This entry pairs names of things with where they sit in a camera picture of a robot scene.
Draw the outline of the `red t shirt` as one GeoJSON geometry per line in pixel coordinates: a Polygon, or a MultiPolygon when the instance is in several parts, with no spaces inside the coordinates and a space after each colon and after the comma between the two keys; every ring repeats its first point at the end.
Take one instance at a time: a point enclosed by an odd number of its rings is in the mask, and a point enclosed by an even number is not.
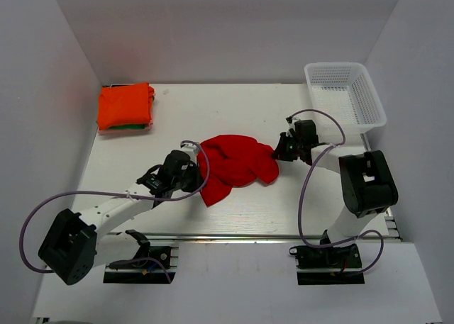
{"type": "Polygon", "coordinates": [[[217,135],[201,143],[197,155],[203,178],[208,182],[201,197],[210,207],[230,193],[256,180],[269,185],[279,176],[279,166],[272,158],[273,149],[245,135],[217,135]]]}

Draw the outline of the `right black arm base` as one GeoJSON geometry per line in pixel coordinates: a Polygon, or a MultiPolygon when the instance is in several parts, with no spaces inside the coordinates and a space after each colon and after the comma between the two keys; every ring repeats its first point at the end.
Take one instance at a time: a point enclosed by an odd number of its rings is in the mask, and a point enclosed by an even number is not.
{"type": "Polygon", "coordinates": [[[295,258],[299,286],[359,285],[365,283],[360,252],[355,241],[341,246],[289,248],[295,258]]]}

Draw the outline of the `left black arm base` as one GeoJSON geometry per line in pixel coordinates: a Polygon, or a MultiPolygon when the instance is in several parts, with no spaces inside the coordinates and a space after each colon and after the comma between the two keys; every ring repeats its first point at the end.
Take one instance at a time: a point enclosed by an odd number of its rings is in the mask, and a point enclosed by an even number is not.
{"type": "Polygon", "coordinates": [[[105,284],[171,284],[177,273],[177,243],[151,240],[136,230],[106,236],[105,284]]]}

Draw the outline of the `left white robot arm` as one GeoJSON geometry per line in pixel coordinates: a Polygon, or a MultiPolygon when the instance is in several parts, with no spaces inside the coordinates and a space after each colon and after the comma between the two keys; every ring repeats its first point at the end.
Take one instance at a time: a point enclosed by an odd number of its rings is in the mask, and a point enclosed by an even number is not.
{"type": "Polygon", "coordinates": [[[115,228],[161,203],[177,201],[174,192],[189,198],[199,193],[208,177],[200,172],[199,157],[207,155],[199,143],[184,141],[162,164],[151,167],[122,193],[102,192],[108,201],[87,210],[60,211],[38,250],[48,269],[71,286],[106,258],[106,236],[115,228]]]}

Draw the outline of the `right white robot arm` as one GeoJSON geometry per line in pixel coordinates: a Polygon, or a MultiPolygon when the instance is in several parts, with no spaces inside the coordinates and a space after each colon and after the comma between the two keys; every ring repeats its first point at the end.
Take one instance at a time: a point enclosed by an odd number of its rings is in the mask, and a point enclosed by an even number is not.
{"type": "Polygon", "coordinates": [[[392,173],[380,150],[347,155],[342,145],[319,141],[316,125],[311,120],[287,118],[289,130],[279,134],[272,158],[309,165],[303,182],[298,208],[298,230],[302,241],[320,248],[321,260],[328,266],[339,265],[346,257],[345,246],[370,233],[367,225],[398,201],[398,191],[392,173]],[[334,223],[323,232],[319,244],[311,244],[303,232],[304,196],[315,168],[320,167],[340,175],[344,206],[334,223]]]}

